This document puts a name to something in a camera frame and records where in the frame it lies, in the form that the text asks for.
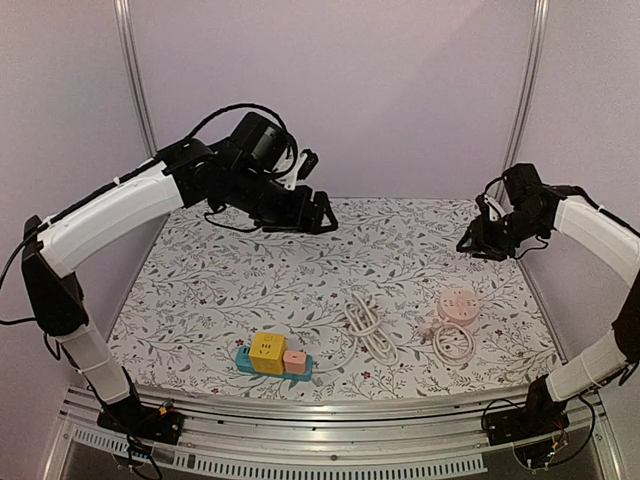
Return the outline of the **round pink socket hub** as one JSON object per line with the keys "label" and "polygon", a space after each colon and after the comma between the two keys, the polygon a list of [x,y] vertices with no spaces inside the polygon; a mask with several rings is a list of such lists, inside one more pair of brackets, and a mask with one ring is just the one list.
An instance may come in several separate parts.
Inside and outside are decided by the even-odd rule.
{"label": "round pink socket hub", "polygon": [[444,290],[440,294],[436,306],[438,314],[443,320],[461,327],[474,323],[480,313],[476,293],[466,288]]}

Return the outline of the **yellow cube socket adapter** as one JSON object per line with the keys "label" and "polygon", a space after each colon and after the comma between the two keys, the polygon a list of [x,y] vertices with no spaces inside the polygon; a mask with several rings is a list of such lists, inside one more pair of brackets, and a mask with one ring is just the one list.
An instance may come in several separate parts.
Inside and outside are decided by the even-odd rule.
{"label": "yellow cube socket adapter", "polygon": [[284,374],[283,356],[287,340],[282,334],[257,332],[253,338],[249,358],[255,372],[281,376]]}

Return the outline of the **pink cube charger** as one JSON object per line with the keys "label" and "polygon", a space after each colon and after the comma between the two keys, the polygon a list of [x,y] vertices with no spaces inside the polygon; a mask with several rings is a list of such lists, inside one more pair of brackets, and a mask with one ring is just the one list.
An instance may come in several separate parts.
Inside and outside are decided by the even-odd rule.
{"label": "pink cube charger", "polygon": [[302,351],[286,350],[282,357],[285,372],[304,375],[307,371],[307,354]]}

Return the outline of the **teal power strip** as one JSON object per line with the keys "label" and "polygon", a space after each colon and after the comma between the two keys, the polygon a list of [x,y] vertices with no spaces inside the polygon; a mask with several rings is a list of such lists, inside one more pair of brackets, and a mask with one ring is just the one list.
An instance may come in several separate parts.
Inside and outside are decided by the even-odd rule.
{"label": "teal power strip", "polygon": [[283,375],[275,376],[275,375],[259,374],[255,372],[249,358],[249,350],[250,348],[248,346],[245,346],[245,347],[240,347],[236,352],[235,365],[237,370],[243,374],[259,376],[259,377],[271,377],[271,378],[289,380],[291,382],[298,382],[298,383],[310,382],[312,379],[313,358],[311,355],[307,354],[307,371],[304,375],[292,375],[292,374],[286,373],[284,370]]}

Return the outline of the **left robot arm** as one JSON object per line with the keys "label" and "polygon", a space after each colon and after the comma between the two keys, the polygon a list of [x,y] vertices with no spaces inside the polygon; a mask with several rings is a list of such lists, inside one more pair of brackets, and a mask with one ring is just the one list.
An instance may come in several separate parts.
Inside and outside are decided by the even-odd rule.
{"label": "left robot arm", "polygon": [[327,194],[305,183],[317,155],[299,148],[273,110],[255,103],[240,110],[243,118],[229,136],[205,144],[190,132],[63,211],[29,218],[11,254],[21,267],[31,321],[128,434],[148,426],[148,409],[85,309],[76,276],[85,260],[136,228],[200,202],[215,215],[236,208],[264,232],[318,235],[338,227]]}

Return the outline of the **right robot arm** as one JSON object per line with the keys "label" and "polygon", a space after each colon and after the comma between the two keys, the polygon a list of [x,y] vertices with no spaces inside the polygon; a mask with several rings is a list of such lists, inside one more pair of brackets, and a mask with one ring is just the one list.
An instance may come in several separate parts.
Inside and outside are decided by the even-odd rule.
{"label": "right robot arm", "polygon": [[487,191],[476,198],[478,215],[456,249],[475,258],[504,261],[522,256],[528,240],[552,235],[577,248],[575,257],[598,263],[626,296],[603,336],[574,358],[528,387],[517,427],[537,436],[552,424],[568,400],[610,380],[625,380],[639,366],[639,233],[596,203],[577,185],[544,182],[532,163],[504,170],[502,184],[510,208],[504,210]]}

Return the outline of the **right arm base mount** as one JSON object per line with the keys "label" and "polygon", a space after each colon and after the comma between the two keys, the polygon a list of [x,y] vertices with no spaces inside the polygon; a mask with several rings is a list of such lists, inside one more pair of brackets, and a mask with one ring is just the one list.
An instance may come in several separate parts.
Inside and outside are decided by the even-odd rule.
{"label": "right arm base mount", "polygon": [[491,446],[518,442],[556,431],[570,425],[565,413],[549,418],[531,417],[524,408],[511,408],[484,414],[481,426]]}

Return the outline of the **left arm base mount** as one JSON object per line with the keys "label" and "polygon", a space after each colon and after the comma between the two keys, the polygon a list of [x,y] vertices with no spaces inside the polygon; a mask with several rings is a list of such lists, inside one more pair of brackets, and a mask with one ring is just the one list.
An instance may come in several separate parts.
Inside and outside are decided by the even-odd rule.
{"label": "left arm base mount", "polygon": [[101,428],[169,445],[178,443],[184,422],[173,408],[145,406],[135,398],[106,404],[97,419]]}

